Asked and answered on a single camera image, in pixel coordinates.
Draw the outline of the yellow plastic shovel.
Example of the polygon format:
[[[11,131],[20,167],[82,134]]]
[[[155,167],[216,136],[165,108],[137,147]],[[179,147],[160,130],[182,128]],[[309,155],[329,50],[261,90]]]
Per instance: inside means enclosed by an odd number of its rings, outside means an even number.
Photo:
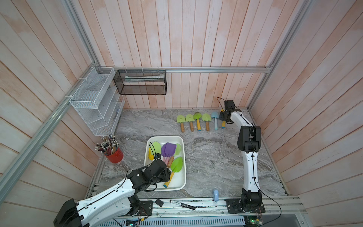
[[[220,111],[219,119],[222,121],[221,128],[225,129],[226,128],[226,121],[225,121],[225,115],[224,115],[224,110],[223,109]]]

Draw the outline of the pink handled purple shovel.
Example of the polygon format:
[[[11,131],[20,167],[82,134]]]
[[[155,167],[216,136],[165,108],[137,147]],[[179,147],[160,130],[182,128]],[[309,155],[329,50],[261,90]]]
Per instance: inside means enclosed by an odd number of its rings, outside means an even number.
[[[176,144],[172,144],[172,143],[166,143],[163,147],[162,147],[162,157],[163,157],[163,161],[168,164],[170,158],[175,154],[177,145]]]

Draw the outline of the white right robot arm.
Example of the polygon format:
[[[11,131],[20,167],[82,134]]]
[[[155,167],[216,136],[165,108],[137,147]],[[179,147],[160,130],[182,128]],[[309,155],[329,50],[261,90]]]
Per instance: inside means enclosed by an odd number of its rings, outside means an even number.
[[[233,100],[224,102],[224,111],[220,113],[219,119],[234,124],[239,129],[237,147],[242,152],[244,161],[244,185],[239,203],[243,212],[250,213],[262,206],[262,191],[257,173],[261,128],[248,121]]]

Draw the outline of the light blue shovel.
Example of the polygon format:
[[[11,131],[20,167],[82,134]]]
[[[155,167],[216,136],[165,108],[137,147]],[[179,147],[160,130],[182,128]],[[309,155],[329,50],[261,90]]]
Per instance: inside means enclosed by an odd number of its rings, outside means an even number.
[[[214,129],[218,130],[219,113],[218,112],[213,112],[211,117],[214,119]]]

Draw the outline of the bright green yellow-handled shovel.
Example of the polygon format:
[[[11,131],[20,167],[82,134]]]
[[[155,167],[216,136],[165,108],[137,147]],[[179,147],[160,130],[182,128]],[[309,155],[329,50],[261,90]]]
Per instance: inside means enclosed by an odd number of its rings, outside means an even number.
[[[201,131],[200,118],[202,117],[200,112],[195,112],[193,118],[197,121],[197,130]]]

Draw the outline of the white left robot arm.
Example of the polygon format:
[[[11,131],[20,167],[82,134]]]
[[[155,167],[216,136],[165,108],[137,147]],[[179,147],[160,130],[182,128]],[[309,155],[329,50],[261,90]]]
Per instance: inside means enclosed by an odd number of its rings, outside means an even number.
[[[151,185],[166,183],[171,171],[161,159],[144,167],[128,170],[127,176],[109,189],[85,200],[66,201],[54,219],[55,227],[93,227],[118,216],[135,215],[141,202],[137,193]]]

